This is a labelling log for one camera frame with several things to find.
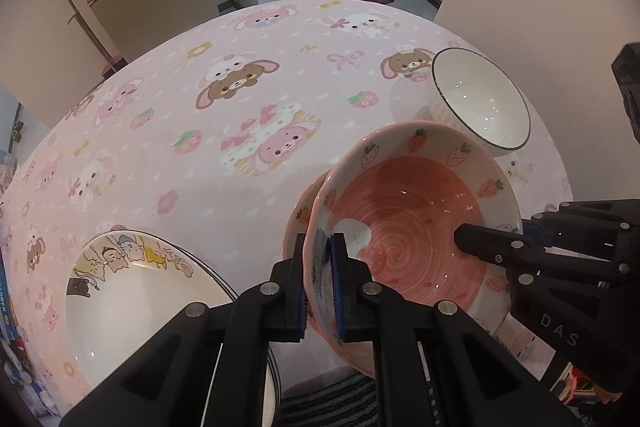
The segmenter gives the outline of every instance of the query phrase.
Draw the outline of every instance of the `pink bowl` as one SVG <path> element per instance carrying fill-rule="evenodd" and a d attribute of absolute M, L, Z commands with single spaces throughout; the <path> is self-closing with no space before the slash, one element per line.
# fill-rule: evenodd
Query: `pink bowl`
<path fill-rule="evenodd" d="M 463 254 L 453 242 L 462 223 L 521 231 L 505 174 L 481 144 L 442 124 L 383 127 L 357 143 L 318 191 L 303 248 L 304 283 L 319 333 L 368 375 L 370 343 L 337 338 L 325 236 L 345 235 L 350 257 L 406 299 L 450 299 L 490 333 L 509 310 L 505 270 Z"/>

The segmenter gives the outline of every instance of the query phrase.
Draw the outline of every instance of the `white bowl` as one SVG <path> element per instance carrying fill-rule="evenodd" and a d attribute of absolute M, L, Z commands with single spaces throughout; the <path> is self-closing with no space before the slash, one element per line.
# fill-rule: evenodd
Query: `white bowl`
<path fill-rule="evenodd" d="M 338 356 L 373 375 L 370 343 L 342 344 L 337 336 L 324 255 L 325 237 L 335 232 L 345 235 L 349 256 L 365 261 L 374 280 L 422 304 L 451 299 L 485 330 L 498 330 L 510 305 L 506 272 L 455 247 L 461 223 L 522 231 L 506 175 L 476 140 L 455 129 L 431 121 L 393 124 L 338 162 L 318 191 L 303 247 L 316 327 Z"/>
<path fill-rule="evenodd" d="M 440 51 L 427 82 L 435 121 L 477 140 L 493 156 L 526 144 L 531 130 L 529 110 L 511 79 L 488 58 L 463 48 Z"/>
<path fill-rule="evenodd" d="M 70 275 L 66 327 L 82 375 L 95 388 L 191 302 L 209 307 L 238 295 L 212 269 L 166 241 L 134 230 L 92 239 Z M 270 352 L 263 427 L 273 422 L 280 395 Z"/>

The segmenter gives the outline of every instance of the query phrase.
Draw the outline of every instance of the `brown cartoon dog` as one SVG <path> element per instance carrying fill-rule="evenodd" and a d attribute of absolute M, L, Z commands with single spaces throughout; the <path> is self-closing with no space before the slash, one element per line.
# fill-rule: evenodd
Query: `brown cartoon dog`
<path fill-rule="evenodd" d="M 273 60 L 254 60 L 245 65 L 241 70 L 231 71 L 225 78 L 215 80 L 203 89 L 196 100 L 196 108 L 209 107 L 214 100 L 219 98 L 231 98 L 242 87 L 252 87 L 258 83 L 264 73 L 273 73 L 280 65 Z"/>
<path fill-rule="evenodd" d="M 44 239 L 38 237 L 37 230 L 30 229 L 27 241 L 27 273 L 36 269 L 36 264 L 40 262 L 40 256 L 45 249 Z"/>
<path fill-rule="evenodd" d="M 380 71 L 389 80 L 404 74 L 412 82 L 422 82 L 430 72 L 432 60 L 433 54 L 424 48 L 402 50 L 385 58 L 380 64 Z"/>

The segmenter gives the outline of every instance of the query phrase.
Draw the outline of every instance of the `floor mat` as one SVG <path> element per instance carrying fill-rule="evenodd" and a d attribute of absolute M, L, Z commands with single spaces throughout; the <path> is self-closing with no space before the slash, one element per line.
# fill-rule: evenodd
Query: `floor mat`
<path fill-rule="evenodd" d="M 274 427 L 375 427 L 376 383 L 361 373 L 280 402 Z"/>

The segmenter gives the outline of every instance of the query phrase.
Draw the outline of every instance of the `table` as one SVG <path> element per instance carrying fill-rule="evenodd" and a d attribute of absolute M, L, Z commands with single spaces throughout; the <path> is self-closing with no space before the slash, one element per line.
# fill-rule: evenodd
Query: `table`
<path fill-rule="evenodd" d="M 302 190 L 374 129 L 428 116 L 429 75 L 384 78 L 385 57 L 450 46 L 473 49 L 392 7 L 291 0 L 193 28 L 79 102 L 18 170 L 3 206 L 15 315 L 60 410 L 89 390 L 65 326 L 83 245 L 119 225 L 183 247 L 238 293 L 266 280 Z M 558 151 L 529 110 L 529 142 L 498 159 L 525 217 L 572 199 Z M 344 365 L 307 336 L 274 346 L 284 390 Z M 539 376 L 549 349 L 534 345 L 528 363 Z"/>

